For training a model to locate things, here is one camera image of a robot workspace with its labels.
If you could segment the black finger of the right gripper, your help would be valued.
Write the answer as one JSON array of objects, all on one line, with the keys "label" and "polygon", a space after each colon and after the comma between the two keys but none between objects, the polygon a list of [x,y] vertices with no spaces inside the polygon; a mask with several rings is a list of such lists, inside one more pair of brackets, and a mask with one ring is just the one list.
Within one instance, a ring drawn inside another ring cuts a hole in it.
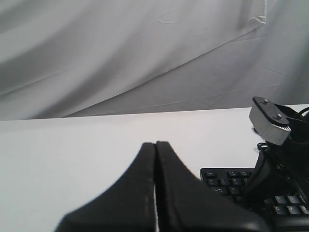
[{"label": "black finger of the right gripper", "polygon": [[262,201],[276,193],[278,175],[269,158],[259,154],[254,171],[243,189],[247,201]]}]

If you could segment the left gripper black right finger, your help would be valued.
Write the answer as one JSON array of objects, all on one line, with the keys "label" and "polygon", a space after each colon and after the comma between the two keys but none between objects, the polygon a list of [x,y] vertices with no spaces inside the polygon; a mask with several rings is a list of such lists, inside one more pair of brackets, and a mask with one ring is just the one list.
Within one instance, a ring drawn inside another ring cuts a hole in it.
[{"label": "left gripper black right finger", "polygon": [[197,179],[168,142],[156,143],[155,190],[161,232],[263,232],[264,220]]}]

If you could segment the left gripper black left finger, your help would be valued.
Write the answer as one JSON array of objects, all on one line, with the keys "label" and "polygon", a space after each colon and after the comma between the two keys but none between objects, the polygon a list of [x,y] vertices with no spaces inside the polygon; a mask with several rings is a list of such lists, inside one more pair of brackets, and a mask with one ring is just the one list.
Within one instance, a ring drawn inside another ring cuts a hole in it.
[{"label": "left gripper black left finger", "polygon": [[57,232],[154,232],[155,145],[143,143],[123,175],[104,193],[66,214]]}]

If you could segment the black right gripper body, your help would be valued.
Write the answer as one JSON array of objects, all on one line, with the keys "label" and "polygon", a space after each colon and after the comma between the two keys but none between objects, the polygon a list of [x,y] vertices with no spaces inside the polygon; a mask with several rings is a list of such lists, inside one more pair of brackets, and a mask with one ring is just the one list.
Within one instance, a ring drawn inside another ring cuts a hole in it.
[{"label": "black right gripper body", "polygon": [[309,199],[309,142],[287,139],[282,145],[266,142],[275,159],[288,173],[303,199]]}]

